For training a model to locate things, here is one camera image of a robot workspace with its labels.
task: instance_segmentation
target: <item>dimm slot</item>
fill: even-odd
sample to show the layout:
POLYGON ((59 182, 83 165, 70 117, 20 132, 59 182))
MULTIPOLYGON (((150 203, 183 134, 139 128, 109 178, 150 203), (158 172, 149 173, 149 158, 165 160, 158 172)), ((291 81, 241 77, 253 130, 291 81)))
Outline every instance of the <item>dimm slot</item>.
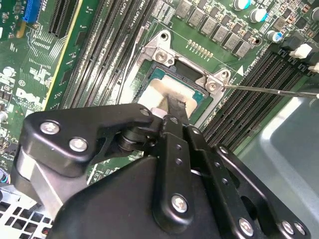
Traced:
MULTIPOLYGON (((144 11, 144 15, 143 15, 143 21, 140 22, 139 26, 137 27, 137 29, 140 29, 142 26, 145 26, 147 21, 149 20, 149 17, 151 16, 152 12, 153 12, 153 9, 154 7, 156 6, 157 4, 157 1, 149 1, 149 3, 147 4, 147 7, 144 11)), ((131 37, 131 40, 130 40, 130 46, 128 47, 128 49, 124 52, 122 52, 122 54, 127 54, 131 52, 132 48, 133 48, 133 44, 134 42, 132 42, 132 39, 135 39, 137 34, 139 32, 136 31, 134 36, 131 37)), ((110 80, 110 85, 111 87, 108 87, 107 89, 113 89, 116 85, 117 82, 119 82, 119 77, 121 76, 121 73, 122 71, 124 70, 124 68, 126 67, 126 64, 128 62, 128 57, 121 57, 121 60, 119 62, 119 66, 117 68, 114 68, 112 73, 111 73, 111 77, 112 79, 110 80)), ((111 96, 111 90, 107 90, 105 93, 104 93, 104 96, 101 100, 101 102, 99 103, 99 105, 106 105, 108 100, 109 100, 109 97, 111 96)))
POLYGON ((87 38, 88 41, 85 42, 85 45, 81 51, 82 57, 79 57, 79 60, 70 78, 68 87, 64 93, 62 104, 61 104, 62 109, 67 109, 72 107, 73 100, 75 96, 77 95, 77 93, 79 92, 79 87, 81 84, 82 76, 84 74, 84 69, 87 67, 87 64, 93 53, 93 49, 95 48, 95 45, 97 43, 97 39, 110 13, 110 8, 113 6, 114 2, 115 0, 101 1, 97 8, 95 17, 91 24, 92 26, 90 27, 91 31, 87 38))
MULTIPOLYGON (((256 87, 266 88, 266 86, 274 79, 274 77, 279 73, 279 71, 284 67, 283 62, 276 62, 274 66, 270 65, 268 71, 265 75, 261 75, 258 78, 258 83, 256 87)), ((231 120, 229 123, 223 123, 221 128, 216 128, 212 134, 213 139, 221 139, 223 135, 227 134, 228 131, 238 124, 238 120, 241 118, 243 113, 245 113, 249 107, 249 101, 253 100, 259 93, 256 92, 246 92, 245 96, 241 98, 241 103, 238 107, 234 108, 234 112, 225 114, 224 121, 231 120)))
POLYGON ((86 86, 83 90, 83 95, 80 98, 77 107, 90 106, 87 104, 91 96, 95 96, 98 88, 101 84, 102 79, 99 77, 101 70, 103 70, 103 65, 108 59, 109 52, 114 47, 114 41, 118 35, 119 30, 124 22, 126 14, 130 9, 132 0, 119 1, 115 8, 112 10, 112 21, 109 21, 107 27, 102 35, 100 43, 95 51, 94 55, 96 60, 92 63, 93 71, 89 74, 89 80, 86 82, 86 86))
MULTIPOLYGON (((294 71, 292 67, 288 67, 283 70, 284 70, 283 73, 279 74, 280 75, 280 77, 278 78, 279 80, 274 80, 272 84, 270 85, 270 88, 278 89, 294 71)), ((230 133, 226 137, 223 137, 220 141, 229 145, 231 141, 236 137, 237 132, 239 132, 239 130, 244 128, 250 122, 250 120, 259 112, 259 110, 264 106, 264 104, 261 104, 261 103, 267 102, 270 97, 271 97, 270 94, 262 94, 260 92, 257 93, 255 97, 252 97, 250 101, 247 102, 246 104, 248 106, 247 108, 251 110, 248 110, 247 113, 241 119, 241 121, 236 125, 236 127, 233 128, 230 131, 230 133)))
MULTIPOLYGON (((292 87, 296 85, 296 83, 301 79, 301 77, 302 75, 294 77, 294 80, 291 81, 288 87, 286 87, 284 90, 292 89, 292 87)), ((231 150, 235 150, 241 144, 241 142, 247 137, 247 135, 249 135, 250 131, 257 127, 257 125, 259 125, 262 122, 262 120, 271 112, 271 110, 274 108, 273 106, 276 106, 283 98, 283 96, 271 96, 271 100, 267 102, 266 108, 264 108, 261 113, 256 114, 257 118, 254 120, 255 123, 252 123, 251 127, 248 127, 246 132, 244 132, 241 135, 239 134, 237 140, 230 143, 231 150)))
POLYGON ((117 1, 115 5, 112 7, 112 9, 109 11, 110 15, 108 19, 105 21, 103 30, 99 35, 97 44, 94 46, 91 58, 88 62, 87 68, 85 69, 85 75, 82 79, 82 84, 79 88, 78 94, 76 95, 73 101, 74 108, 83 107, 85 105, 85 102, 88 99, 90 92, 96 84, 95 75, 98 74, 100 64, 104 61, 105 55, 108 53, 110 46, 112 45, 111 41, 113 39, 108 40, 108 37, 110 37, 110 35, 112 36, 113 34, 112 25, 116 21, 117 13, 125 1, 127 0, 117 1), (109 44, 109 47, 105 49, 104 52, 102 52, 103 46, 105 46, 107 43, 109 44))
MULTIPOLYGON (((302 76, 311 76, 301 62, 291 62, 287 53, 272 44, 241 85, 291 90, 302 76)), ((260 92, 233 91, 223 108, 204 130, 209 146, 222 143, 235 150, 256 133, 267 114, 283 99, 260 92)))
MULTIPOLYGON (((267 70, 268 66, 276 59, 275 55, 266 55, 264 59, 260 60, 260 62, 257 63, 256 68, 253 69, 251 75, 248 75, 241 83, 241 85, 244 86, 253 86, 260 78, 260 76, 267 70)), ((219 113, 211 123, 206 127, 204 131, 204 137, 206 140, 209 140, 211 137, 211 130, 213 128, 217 129, 218 126, 216 126, 216 123, 220 122, 220 119, 229 113, 233 111, 234 108, 240 103, 241 99, 247 94, 246 91, 233 91, 232 94, 228 97, 227 102, 225 103, 223 109, 225 109, 225 113, 221 114, 219 113)))
MULTIPOLYGON (((145 10, 145 15, 144 15, 144 17, 143 17, 143 22, 140 23, 140 25, 137 27, 137 29, 140 29, 142 26, 145 26, 145 25, 146 25, 146 23, 148 22, 149 17, 151 16, 151 14, 152 14, 152 12, 153 12, 153 9, 154 9, 154 7, 156 6, 156 4, 157 4, 157 1, 152 1, 152 0, 151 0, 151 1, 149 2, 149 4, 147 5, 147 8, 146 8, 146 10, 145 10)), ((134 36, 132 37, 132 39, 135 39, 138 33, 139 33, 139 32, 136 31, 135 34, 134 34, 134 36)), ((131 42, 130 42, 130 46, 128 47, 128 49, 127 49, 127 51, 125 52, 125 54, 128 53, 128 52, 131 52, 131 50, 132 50, 132 48, 133 48, 133 44, 134 44, 134 42, 131 41, 131 42)), ((114 72, 112 73, 113 76, 112 76, 111 81, 112 81, 114 84, 116 84, 116 83, 119 81, 120 76, 121 76, 121 74, 122 74, 124 68, 126 67, 126 64, 127 64, 128 60, 129 60, 129 57, 122 57, 121 60, 120 60, 120 62, 119 62, 119 66, 113 70, 114 72)), ((108 101, 108 99, 109 99, 109 96, 110 96, 110 93, 107 93, 107 94, 104 95, 104 97, 103 97, 103 99, 102 99, 101 105, 106 105, 106 103, 107 103, 107 101, 108 101)))
POLYGON ((140 22, 144 18, 145 12, 148 9, 148 6, 150 5, 151 2, 152 1, 149 1, 149 0, 148 1, 141 0, 138 4, 138 7, 140 9, 138 18, 136 18, 137 16, 136 12, 133 12, 133 14, 130 15, 131 23, 128 22, 128 24, 130 24, 128 26, 130 29, 130 32, 127 32, 127 30, 125 30, 127 28, 124 28, 124 31, 122 32, 122 37, 124 38, 124 40, 118 42, 119 46, 124 46, 122 51, 117 56, 118 51, 116 48, 114 48, 113 53, 110 55, 110 59, 114 59, 115 62, 110 63, 110 64, 114 64, 111 69, 108 69, 110 64, 106 66, 105 68, 105 69, 108 69, 108 71, 105 70, 105 74, 103 74, 103 78, 104 78, 104 81, 107 81, 107 85, 104 87, 105 89, 104 91, 102 91, 101 89, 99 90, 100 92, 103 92, 103 93, 99 99, 94 100, 94 105, 104 105, 107 103, 107 100, 109 96, 111 95, 112 90, 115 87, 115 84, 117 83, 117 79, 114 78, 114 74, 120 63, 120 59, 122 59, 125 53, 127 53, 128 46, 130 45, 132 39, 134 39, 134 36, 138 34, 139 29, 142 26, 140 22))

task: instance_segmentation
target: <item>pcie slot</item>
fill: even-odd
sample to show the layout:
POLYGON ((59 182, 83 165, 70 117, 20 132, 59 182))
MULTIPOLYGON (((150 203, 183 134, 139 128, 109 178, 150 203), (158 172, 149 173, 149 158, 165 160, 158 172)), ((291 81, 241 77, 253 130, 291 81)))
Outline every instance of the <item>pcie slot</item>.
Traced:
MULTIPOLYGON (((302 75, 296 75, 292 81, 290 81, 286 87, 283 88, 283 90, 291 90, 291 88, 300 80, 302 75)), ((270 111, 276 106, 281 100, 283 99, 282 96, 270 96, 270 100, 266 102, 266 107, 264 109, 261 109, 261 112, 258 112, 256 114, 256 118, 249 124, 250 126, 247 127, 244 133, 238 134, 237 138, 230 142, 230 148, 231 150, 235 150, 244 140, 249 132, 253 129, 255 129, 261 121, 270 113, 270 111)))
POLYGON ((95 15, 92 21, 91 31, 88 36, 88 41, 85 43, 85 46, 82 49, 81 55, 82 57, 79 59, 78 64, 73 71, 73 75, 69 81, 68 88, 66 89, 61 107, 63 109, 70 108, 73 104, 73 100, 75 96, 79 92, 80 85, 83 80, 83 75, 85 74, 85 69, 89 64, 91 56, 94 52, 94 48, 97 44, 98 38, 100 33, 104 27, 104 24, 110 14, 110 9, 112 8, 115 0, 104 0, 101 1, 98 9, 97 14, 95 15))
MULTIPOLYGON (((274 79, 274 77, 277 76, 277 74, 284 67, 284 65, 285 64, 283 62, 276 62, 274 65, 269 65, 267 73, 265 75, 261 75, 258 77, 259 82, 255 83, 256 87, 266 88, 267 85, 274 79)), ((259 93, 256 93, 256 92, 245 92, 245 96, 241 98, 241 103, 234 109, 234 111, 231 111, 230 113, 225 114, 224 120, 221 123, 222 127, 221 128, 217 127, 214 129, 214 133, 212 134, 213 142, 219 141, 221 138, 223 138, 231 130, 231 128, 234 125, 238 126, 239 124, 238 121, 247 110, 252 112, 249 106, 258 96, 259 96, 259 93)))
POLYGON ((108 20, 105 22, 103 27, 103 31, 99 36, 99 40, 97 45, 95 45, 94 50, 92 52, 92 56, 88 63, 87 68, 85 69, 85 75, 82 79, 82 84, 79 88, 78 94, 76 95, 72 107, 83 107, 90 96, 92 89, 96 84, 96 76, 99 74, 101 69, 101 65, 106 59, 107 54, 109 53, 111 46, 114 41, 114 29, 112 26, 114 22, 117 20, 117 14, 121 9, 121 6, 127 0, 117 1, 113 8, 110 10, 110 16, 108 20))
POLYGON ((95 96, 98 91, 102 78, 99 77, 101 70, 103 70, 103 65, 107 60, 109 60, 109 53, 114 47, 114 41, 118 36, 119 30, 126 18, 127 12, 130 9, 132 0, 118 1, 115 7, 112 9, 112 15, 110 20, 105 27, 105 31, 102 34, 100 43, 98 44, 93 58, 96 60, 92 61, 90 64, 90 71, 88 73, 89 79, 86 80, 86 85, 82 90, 82 95, 79 97, 78 104, 75 107, 90 106, 87 104, 91 96, 95 96))
POLYGON ((136 9, 140 9, 140 13, 137 17, 136 12, 133 11, 129 16, 129 21, 127 22, 127 25, 122 29, 122 32, 120 34, 119 40, 117 42, 118 48, 114 47, 113 52, 110 54, 110 59, 113 59, 113 61, 110 61, 107 63, 107 65, 104 68, 104 72, 102 73, 103 77, 103 83, 104 85, 99 88, 99 97, 94 98, 93 104, 94 105, 104 105, 106 104, 115 84, 116 79, 113 77, 115 74, 115 70, 118 67, 120 60, 122 59, 124 54, 127 52, 128 46, 130 45, 130 42, 133 39, 133 36, 138 33, 139 28, 141 27, 140 22, 143 19, 145 11, 148 9, 149 3, 151 1, 145 1, 141 0, 137 2, 136 9))
MULTIPOLYGON (((265 56, 264 60, 261 60, 258 62, 258 65, 262 65, 261 68, 257 68, 256 70, 253 69, 252 76, 246 77, 241 85, 244 86, 254 86, 256 82, 259 81, 260 77, 262 74, 268 69, 269 65, 274 62, 276 59, 276 55, 268 54, 265 56)), ((206 140, 209 140, 211 138, 211 130, 212 129, 217 129, 219 125, 223 123, 220 122, 221 118, 227 116, 230 114, 233 109, 241 102, 241 99, 247 94, 248 92, 245 91, 233 91, 233 93, 228 97, 227 102, 225 103, 223 109, 225 109, 225 112, 223 114, 217 115, 212 122, 206 127, 205 132, 204 132, 204 137, 206 137, 206 140)))
POLYGON ((66 35, 76 5, 77 0, 57 0, 51 18, 49 33, 58 38, 66 35))

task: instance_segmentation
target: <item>cable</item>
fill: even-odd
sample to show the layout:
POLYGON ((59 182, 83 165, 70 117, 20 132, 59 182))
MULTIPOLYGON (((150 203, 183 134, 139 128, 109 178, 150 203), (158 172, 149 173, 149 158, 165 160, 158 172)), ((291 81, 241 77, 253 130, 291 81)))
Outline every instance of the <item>cable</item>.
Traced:
POLYGON ((2 183, 6 183, 8 180, 8 176, 6 175, 4 179, 1 180, 2 183))
POLYGON ((126 67, 125 67, 125 70, 124 70, 124 73, 123 73, 123 77, 122 77, 122 81, 121 81, 121 85, 120 85, 120 89, 119 89, 119 92, 118 92, 118 96, 116 97, 116 105, 118 105, 120 103, 120 99, 121 99, 121 96, 122 96, 122 91, 123 91, 123 87, 124 87, 124 83, 126 81, 126 78, 127 78, 127 74, 128 74, 128 70, 129 70, 129 67, 131 65, 131 62, 132 62, 132 59, 134 57, 134 53, 135 53, 135 48, 136 48, 136 45, 138 44, 138 42, 140 41, 141 39, 141 36, 143 34, 143 31, 144 31, 145 27, 142 26, 140 28, 140 31, 138 33, 138 35, 136 36, 136 39, 135 39, 135 42, 134 42, 134 45, 133 45, 133 49, 132 49, 132 52, 131 52, 131 55, 130 55, 130 58, 126 64, 126 67))

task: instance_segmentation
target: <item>surface mount component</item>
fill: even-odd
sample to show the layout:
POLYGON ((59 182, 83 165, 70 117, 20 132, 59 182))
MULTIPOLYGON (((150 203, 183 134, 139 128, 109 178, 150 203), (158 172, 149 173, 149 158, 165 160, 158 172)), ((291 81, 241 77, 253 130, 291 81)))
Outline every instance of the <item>surface mount component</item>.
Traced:
POLYGON ((203 17, 204 17, 204 13, 199 9, 195 9, 195 11, 192 13, 192 15, 190 16, 187 22, 191 24, 192 26, 197 27, 203 17))
POLYGON ((217 22, 209 17, 204 23, 200 31, 204 33, 205 35, 211 35, 216 25, 217 25, 217 22))
POLYGON ((178 5, 175 14, 179 16, 180 18, 185 18, 190 10, 190 7, 191 7, 191 3, 185 0, 182 0, 180 4, 178 5))

